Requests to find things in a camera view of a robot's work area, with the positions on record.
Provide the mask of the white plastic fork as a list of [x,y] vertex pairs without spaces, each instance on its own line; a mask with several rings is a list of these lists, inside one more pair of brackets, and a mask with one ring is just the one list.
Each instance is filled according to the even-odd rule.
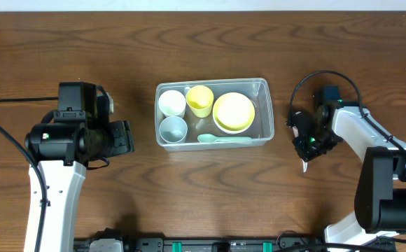
[[[293,130],[294,137],[295,137],[295,138],[298,137],[298,136],[299,136],[299,132],[298,132],[297,127],[292,127],[292,130]],[[308,163],[305,162],[302,158],[301,158],[301,161],[302,161],[303,173],[305,173],[305,172],[307,171],[307,168],[308,168]]]

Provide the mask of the grey cup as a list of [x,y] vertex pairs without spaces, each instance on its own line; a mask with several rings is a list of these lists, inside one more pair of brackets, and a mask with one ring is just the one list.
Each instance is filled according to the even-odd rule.
[[187,133],[188,125],[186,121],[178,116],[165,118],[159,126],[160,137],[168,144],[185,143]]

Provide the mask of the white cup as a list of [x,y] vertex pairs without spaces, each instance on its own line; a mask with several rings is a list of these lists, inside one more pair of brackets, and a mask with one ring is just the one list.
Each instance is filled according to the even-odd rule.
[[166,117],[178,116],[182,118],[186,112],[186,98],[179,91],[168,90],[160,95],[158,106]]

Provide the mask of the white bowl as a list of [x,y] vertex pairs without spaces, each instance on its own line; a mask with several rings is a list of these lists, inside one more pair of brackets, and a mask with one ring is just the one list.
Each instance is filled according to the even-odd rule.
[[240,130],[231,130],[231,129],[225,129],[225,128],[219,128],[219,130],[221,130],[222,132],[226,133],[226,134],[241,134],[243,132],[245,132],[247,129],[240,129]]

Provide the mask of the yellow bowl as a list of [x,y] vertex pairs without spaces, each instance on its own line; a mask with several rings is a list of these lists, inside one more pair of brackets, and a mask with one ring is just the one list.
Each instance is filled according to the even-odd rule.
[[213,105],[213,121],[218,128],[228,130],[248,129],[256,116],[253,102],[244,94],[223,94]]

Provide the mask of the pale green spoon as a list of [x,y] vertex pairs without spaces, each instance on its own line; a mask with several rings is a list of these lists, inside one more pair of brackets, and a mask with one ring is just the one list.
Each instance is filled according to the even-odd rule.
[[253,139],[248,136],[215,136],[213,134],[200,134],[197,136],[197,140],[200,143],[225,143],[225,142],[240,142],[240,141],[252,141]]

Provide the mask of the yellow cup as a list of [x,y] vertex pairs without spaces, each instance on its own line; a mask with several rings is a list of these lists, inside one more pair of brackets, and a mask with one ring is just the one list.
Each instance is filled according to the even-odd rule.
[[198,118],[205,118],[211,113],[214,94],[207,86],[197,85],[190,88],[185,99],[191,111]]

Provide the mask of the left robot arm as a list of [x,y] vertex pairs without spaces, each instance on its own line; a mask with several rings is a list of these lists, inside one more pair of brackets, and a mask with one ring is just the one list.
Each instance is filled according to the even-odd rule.
[[72,251],[78,199],[90,162],[134,151],[130,124],[111,122],[113,100],[90,83],[59,86],[57,109],[26,135],[30,205],[25,251]]

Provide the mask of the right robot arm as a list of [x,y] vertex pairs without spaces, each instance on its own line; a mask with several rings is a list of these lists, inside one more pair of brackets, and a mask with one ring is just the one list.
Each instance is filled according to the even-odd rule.
[[315,116],[289,111],[293,145],[304,163],[346,142],[362,162],[354,210],[324,230],[329,251],[406,244],[406,143],[389,134],[359,102],[321,101]]

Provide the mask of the clear plastic container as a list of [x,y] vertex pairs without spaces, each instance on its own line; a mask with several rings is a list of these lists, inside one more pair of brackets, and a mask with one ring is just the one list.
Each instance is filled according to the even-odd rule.
[[[238,92],[248,97],[255,109],[255,118],[252,125],[244,132],[236,134],[236,137],[247,137],[245,141],[215,141],[200,142],[198,136],[201,134],[212,134],[215,137],[229,137],[217,127],[213,116],[198,118],[187,108],[183,120],[188,126],[185,141],[181,143],[169,143],[161,137],[160,124],[166,118],[160,110],[160,95],[166,91],[175,90],[182,95],[197,86],[207,86],[214,94],[214,98],[229,92]],[[219,80],[194,80],[173,83],[161,83],[155,91],[155,133],[158,145],[166,151],[202,151],[221,148],[243,148],[262,146],[274,137],[274,113],[272,109],[272,99],[267,81],[264,78],[235,78]]]

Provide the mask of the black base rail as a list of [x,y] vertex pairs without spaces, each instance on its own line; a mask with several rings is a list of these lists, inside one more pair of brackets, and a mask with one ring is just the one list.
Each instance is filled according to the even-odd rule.
[[118,230],[105,229],[88,239],[73,241],[73,252],[121,251],[121,252],[273,252],[293,246],[322,245],[322,239],[310,234],[285,231],[278,237],[220,237],[213,238],[166,238],[131,237]]

